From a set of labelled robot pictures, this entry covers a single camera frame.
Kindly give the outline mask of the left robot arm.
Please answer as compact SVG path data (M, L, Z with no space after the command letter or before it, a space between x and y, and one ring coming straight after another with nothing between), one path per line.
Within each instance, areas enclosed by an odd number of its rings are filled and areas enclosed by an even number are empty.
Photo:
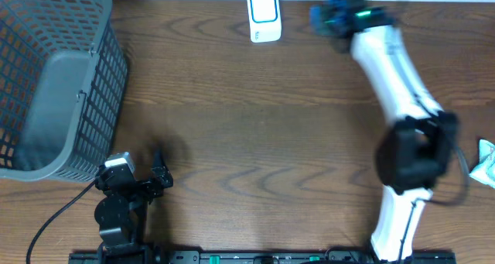
M100 263L167 263L169 257L156 245L144 242L148 206L173 186L172 175L162 153L157 150L145 180L135 178L130 153L110 156L95 177L95 187L105 198L96 206L103 247Z

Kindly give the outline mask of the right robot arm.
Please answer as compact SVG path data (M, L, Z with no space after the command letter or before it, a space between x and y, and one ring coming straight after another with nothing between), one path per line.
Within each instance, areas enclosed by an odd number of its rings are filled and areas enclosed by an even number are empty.
M327 0L310 9L310 19L318 34L346 41L387 124L375 152L383 195L370 255L377 263L410 262L422 212L455 149L458 118L423 84L385 8L367 0Z

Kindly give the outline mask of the white wet wipes pack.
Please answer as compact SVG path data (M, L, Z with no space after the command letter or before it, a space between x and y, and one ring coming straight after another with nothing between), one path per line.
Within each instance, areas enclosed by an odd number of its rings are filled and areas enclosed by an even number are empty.
M472 169L469 176L494 188L494 144L481 139L479 141L479 163Z

